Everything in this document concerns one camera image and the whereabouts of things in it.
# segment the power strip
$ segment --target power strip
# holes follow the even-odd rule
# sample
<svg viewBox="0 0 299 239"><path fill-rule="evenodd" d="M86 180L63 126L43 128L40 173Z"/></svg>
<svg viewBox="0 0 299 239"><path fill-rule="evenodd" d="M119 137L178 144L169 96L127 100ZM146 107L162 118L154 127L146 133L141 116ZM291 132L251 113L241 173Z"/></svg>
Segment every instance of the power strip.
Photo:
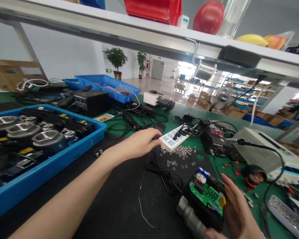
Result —
<svg viewBox="0 0 299 239"><path fill-rule="evenodd" d="M173 129L172 131L168 132L167 134L164 134L162 137L159 138L160 140L162 140L161 147L164 148L167 152L169 153L172 152L190 136L190 135L186 135L186 136L181 135L176 140L173 140L173 137L181 127L183 127L183 125L177 127L176 129Z"/></svg>

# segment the workbench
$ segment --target workbench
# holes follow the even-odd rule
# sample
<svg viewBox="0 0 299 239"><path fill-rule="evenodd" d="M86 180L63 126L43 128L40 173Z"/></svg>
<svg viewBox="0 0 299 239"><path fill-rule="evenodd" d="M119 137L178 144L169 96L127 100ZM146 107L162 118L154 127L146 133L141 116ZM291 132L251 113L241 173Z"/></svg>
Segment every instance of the workbench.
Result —
<svg viewBox="0 0 299 239"><path fill-rule="evenodd" d="M143 102L143 96L139 96L139 100ZM14 102L11 93L0 93L0 103ZM165 122L166 129L164 133L179 126L174 123L171 117L178 115L182 117L184 113L193 114L197 118L227 121L236 126L239 130L243 126L249 126L249 122L227 117L224 115L207 112L205 110L196 109L193 107L176 104L175 108L170 113L159 107L155 107L156 111L169 118ZM117 123L116 121L105 122L108 126ZM269 136L275 138L283 131L279 129L269 128L258 124L253 124L252 128L261 130ZM122 134L123 131L117 131L117 134ZM203 150L199 137L189 137L182 143L182 146L190 146L197 150ZM21 226L33 213L51 199L57 192L65 187L70 181L83 172L95 160L93 147L84 155L75 160L67 168L46 182L22 202L16 205L13 209L7 212L0 218L0 238L8 237L13 231ZM208 155L213 167L215 167L213 158ZM126 238L189 238L190 232L183 223L175 207L179 197L170 197L159 176L144 171L144 163L146 160L152 159L152 155L148 154L140 159L132 159L118 166L111 173L110 177L104 184L100 193L91 205L80 227L78 228L74 238L113 238L114 236ZM222 172L223 163L229 164L228 158L216 157L217 167ZM246 187L243 184L243 177L234 175L232 168L223 168L223 170L232 176L237 181L238 187L246 192ZM144 172L144 180L142 190L140 185ZM263 194L268 187L268 183L262 183L257 186L252 193L248 193L254 201L254 208L251 211L262 231L264 231L262 215L260 211L260 202L263 200ZM253 196L253 193L259 195L259 199ZM145 218L156 227L152 229L147 225L141 215L138 194L142 202L142 210ZM274 186L268 196L275 194L284 199L281 188ZM269 218L269 228L272 238L292 238L287 233L283 226L273 217Z"/></svg>

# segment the person's left hand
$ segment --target person's left hand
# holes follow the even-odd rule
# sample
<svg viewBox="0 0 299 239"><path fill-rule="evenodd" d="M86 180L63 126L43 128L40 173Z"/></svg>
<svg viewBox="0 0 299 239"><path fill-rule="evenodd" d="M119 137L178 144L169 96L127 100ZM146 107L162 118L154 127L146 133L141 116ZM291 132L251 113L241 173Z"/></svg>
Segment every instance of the person's left hand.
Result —
<svg viewBox="0 0 299 239"><path fill-rule="evenodd" d="M154 128L137 131L121 143L105 150L104 153L116 158L119 163L128 159L139 158L161 144L160 139L152 141L155 136L161 137L162 133Z"/></svg>

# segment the green circuit board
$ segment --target green circuit board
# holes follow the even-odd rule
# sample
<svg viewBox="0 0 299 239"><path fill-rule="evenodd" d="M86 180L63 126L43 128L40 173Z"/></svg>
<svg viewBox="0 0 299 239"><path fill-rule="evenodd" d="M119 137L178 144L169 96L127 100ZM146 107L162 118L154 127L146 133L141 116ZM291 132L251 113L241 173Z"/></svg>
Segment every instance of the green circuit board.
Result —
<svg viewBox="0 0 299 239"><path fill-rule="evenodd" d="M223 208L220 207L219 193L207 184L201 184L201 186L204 188L204 192L202 194L195 189L195 183L191 182L189 184L192 194L194 194L195 197L204 204L204 206L210 205L216 208L216 211L223 216Z"/></svg>

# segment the tiled floor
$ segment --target tiled floor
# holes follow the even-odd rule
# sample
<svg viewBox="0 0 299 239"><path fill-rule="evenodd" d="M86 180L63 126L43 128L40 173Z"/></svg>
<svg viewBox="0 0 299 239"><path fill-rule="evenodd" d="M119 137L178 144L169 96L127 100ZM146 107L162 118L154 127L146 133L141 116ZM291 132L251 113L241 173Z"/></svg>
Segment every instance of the tiled floor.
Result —
<svg viewBox="0 0 299 239"><path fill-rule="evenodd" d="M150 90L156 90L157 92L164 94L162 96L163 98L174 100L176 104L187 105L189 107L205 110L197 103L197 100L194 103L187 102L189 94L195 94L196 96L199 96L200 94L198 87L196 88L193 85L190 85L190 88L186 92L180 92L175 88L175 81L173 79L161 81L154 78L143 78L142 80L132 78L123 79L122 81L141 89L140 94L144 94L144 92Z"/></svg>

